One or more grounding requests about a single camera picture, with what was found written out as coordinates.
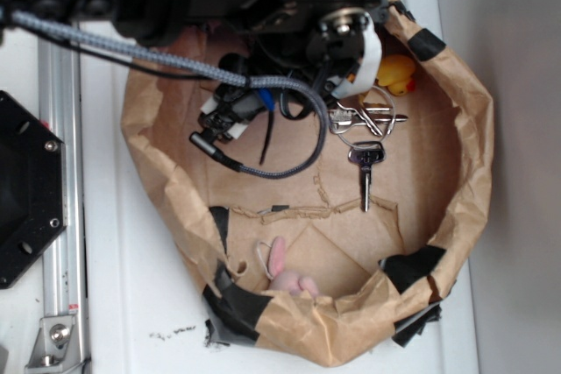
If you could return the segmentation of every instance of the white wall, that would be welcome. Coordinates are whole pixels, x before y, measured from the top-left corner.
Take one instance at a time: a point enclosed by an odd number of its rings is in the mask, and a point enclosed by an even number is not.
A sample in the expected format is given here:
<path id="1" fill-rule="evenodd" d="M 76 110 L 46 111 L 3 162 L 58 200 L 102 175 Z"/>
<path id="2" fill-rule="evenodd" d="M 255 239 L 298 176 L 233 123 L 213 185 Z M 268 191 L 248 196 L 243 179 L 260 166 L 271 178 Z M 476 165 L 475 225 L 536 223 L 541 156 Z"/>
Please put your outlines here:
<path id="1" fill-rule="evenodd" d="M 494 197 L 471 258 L 482 374 L 561 372 L 561 0 L 439 0 L 496 101 Z"/>

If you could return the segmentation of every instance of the gray braided cable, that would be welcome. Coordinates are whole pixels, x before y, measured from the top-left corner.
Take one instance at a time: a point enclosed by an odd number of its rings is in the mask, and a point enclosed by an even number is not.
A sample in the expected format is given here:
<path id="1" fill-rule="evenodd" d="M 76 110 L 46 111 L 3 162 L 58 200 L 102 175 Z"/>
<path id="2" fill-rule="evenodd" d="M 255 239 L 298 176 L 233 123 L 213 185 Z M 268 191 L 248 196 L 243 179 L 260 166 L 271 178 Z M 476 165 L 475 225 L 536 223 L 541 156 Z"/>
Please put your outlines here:
<path id="1" fill-rule="evenodd" d="M 188 59 L 169 53 L 162 53 L 150 50 L 143 46 L 131 45 L 119 40 L 110 39 L 101 35 L 84 32 L 70 25 L 58 22 L 46 21 L 28 12 L 14 11 L 11 14 L 11 22 L 33 32 L 42 32 L 58 39 L 66 39 L 74 43 L 92 46 L 99 50 L 104 50 L 123 56 L 129 56 L 139 60 L 151 61 L 163 66 L 175 67 L 188 70 L 194 74 L 199 74 L 213 80 L 221 81 L 228 85 L 248 88 L 285 88 L 303 94 L 311 103 L 313 110 L 319 118 L 319 133 L 316 148 L 306 161 L 300 165 L 279 173 L 264 172 L 249 166 L 241 166 L 240 172 L 249 173 L 266 179 L 283 179 L 299 173 L 310 167 L 319 158 L 325 144 L 327 128 L 329 127 L 329 117 L 327 107 L 321 96 L 314 91 L 308 84 L 287 78 L 286 76 L 264 75 L 246 78 L 240 74 L 234 74 L 218 67 L 202 63 L 197 60 Z"/>

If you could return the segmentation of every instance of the white table surface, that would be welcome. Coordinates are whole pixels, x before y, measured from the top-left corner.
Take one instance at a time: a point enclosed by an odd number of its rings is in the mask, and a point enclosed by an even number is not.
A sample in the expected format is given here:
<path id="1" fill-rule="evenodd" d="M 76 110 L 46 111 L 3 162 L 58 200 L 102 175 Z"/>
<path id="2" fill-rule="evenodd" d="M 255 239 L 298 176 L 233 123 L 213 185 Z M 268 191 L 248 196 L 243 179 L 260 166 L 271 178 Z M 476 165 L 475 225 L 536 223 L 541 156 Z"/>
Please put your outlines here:
<path id="1" fill-rule="evenodd" d="M 421 25 L 440 33 L 437 0 L 404 0 Z M 109 25 L 88 25 L 112 34 Z M 32 41 L 27 36 L 27 46 Z M 0 69 L 36 69 L 27 56 L 0 49 Z M 37 79 L 14 77 L 18 100 L 37 111 Z M 205 346 L 201 297 L 171 235 L 147 199 L 119 129 L 126 70 L 82 60 L 84 193 L 89 268 L 92 369 L 106 373 L 294 372 L 321 367 L 296 356 L 240 346 Z M 40 261 L 16 286 L 0 291 L 0 344 L 10 351 L 6 373 L 23 372 L 42 317 Z M 467 265 L 443 304 L 406 349 L 391 341 L 330 371 L 476 374 L 478 359 Z"/>

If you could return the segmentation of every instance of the bunny ear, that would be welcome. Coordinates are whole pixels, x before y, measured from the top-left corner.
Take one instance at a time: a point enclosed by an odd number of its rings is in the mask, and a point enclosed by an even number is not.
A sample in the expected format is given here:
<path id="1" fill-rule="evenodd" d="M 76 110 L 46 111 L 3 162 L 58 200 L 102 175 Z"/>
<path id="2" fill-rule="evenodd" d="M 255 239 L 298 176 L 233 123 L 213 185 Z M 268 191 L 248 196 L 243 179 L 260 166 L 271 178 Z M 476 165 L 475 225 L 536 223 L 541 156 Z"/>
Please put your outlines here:
<path id="1" fill-rule="evenodd" d="M 276 277 L 284 271 L 284 261 L 286 257 L 286 242 L 282 236 L 277 236 L 273 240 L 271 246 L 271 254 L 269 254 L 269 273 Z"/>

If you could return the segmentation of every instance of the black tape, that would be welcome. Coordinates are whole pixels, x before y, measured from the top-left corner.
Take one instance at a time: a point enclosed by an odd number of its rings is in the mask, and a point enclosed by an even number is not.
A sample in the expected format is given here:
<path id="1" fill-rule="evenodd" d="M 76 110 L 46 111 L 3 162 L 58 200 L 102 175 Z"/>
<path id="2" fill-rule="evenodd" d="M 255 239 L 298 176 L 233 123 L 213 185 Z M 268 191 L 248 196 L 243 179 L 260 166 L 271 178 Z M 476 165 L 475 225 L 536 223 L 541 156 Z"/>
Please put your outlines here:
<path id="1" fill-rule="evenodd" d="M 415 314 L 395 323 L 395 331 L 398 333 L 392 336 L 392 340 L 405 348 L 415 335 L 423 333 L 427 323 L 440 320 L 442 308 L 440 305 L 436 305 L 422 313 L 424 314 Z"/>
<path id="2" fill-rule="evenodd" d="M 415 17 L 411 13 L 410 10 L 407 9 L 405 4 L 401 0 L 397 0 L 394 2 L 390 2 L 389 6 L 394 6 L 395 9 L 400 12 L 402 15 L 406 16 L 410 21 L 415 22 Z"/>
<path id="3" fill-rule="evenodd" d="M 273 205 L 271 207 L 271 212 L 282 212 L 283 210 L 290 209 L 288 205 Z"/>
<path id="4" fill-rule="evenodd" d="M 380 262 L 380 267 L 395 288 L 404 293 L 417 280 L 426 278 L 436 267 L 446 250 L 426 245 L 408 256 L 398 255 Z"/>
<path id="5" fill-rule="evenodd" d="M 221 206 L 213 206 L 209 208 L 212 217 L 214 218 L 214 222 L 218 228 L 218 234 L 220 234 L 220 239 L 222 240 L 222 244 L 224 246 L 224 251 L 228 252 L 228 221 L 230 220 L 230 210 L 227 208 L 223 208 Z"/>
<path id="6" fill-rule="evenodd" d="M 426 28 L 411 37 L 407 44 L 419 61 L 433 59 L 446 48 L 446 44 Z"/>
<path id="7" fill-rule="evenodd" d="M 254 345 L 259 338 L 255 326 L 271 297 L 250 293 L 234 284 L 224 265 L 219 265 L 215 283 L 218 298 L 207 286 L 202 293 L 214 330 L 212 342 Z"/>

